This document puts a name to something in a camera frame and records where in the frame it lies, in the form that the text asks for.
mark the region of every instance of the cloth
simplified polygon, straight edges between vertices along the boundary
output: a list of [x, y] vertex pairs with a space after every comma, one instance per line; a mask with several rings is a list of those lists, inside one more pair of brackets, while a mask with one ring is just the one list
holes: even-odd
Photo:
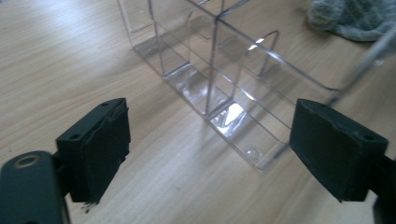
[[376, 41], [396, 22], [396, 0], [313, 0], [310, 25], [355, 41]]

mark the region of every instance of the clear acrylic box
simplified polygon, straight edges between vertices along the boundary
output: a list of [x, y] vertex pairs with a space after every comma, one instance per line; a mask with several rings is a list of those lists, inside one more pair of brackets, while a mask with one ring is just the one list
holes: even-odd
[[[288, 148], [298, 98], [333, 104], [362, 76], [361, 71], [309, 76], [280, 56], [278, 46], [286, 52], [288, 41], [298, 38], [293, 24], [281, 31], [272, 27], [272, 20], [289, 13], [271, 11], [276, 1], [119, 4], [133, 49], [259, 169]], [[309, 59], [309, 52], [301, 53]]]

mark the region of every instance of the wooden table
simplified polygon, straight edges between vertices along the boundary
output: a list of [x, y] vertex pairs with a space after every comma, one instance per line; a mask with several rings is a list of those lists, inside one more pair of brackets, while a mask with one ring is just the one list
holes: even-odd
[[[326, 38], [344, 45], [339, 63], [367, 49]], [[396, 81], [386, 73], [364, 83], [338, 108], [387, 137], [394, 158]], [[116, 1], [0, 4], [0, 165], [55, 152], [56, 137], [118, 97], [130, 107], [131, 153], [90, 213], [67, 197], [73, 223], [374, 223], [373, 193], [337, 202], [291, 150], [265, 171], [242, 159], [131, 50]]]

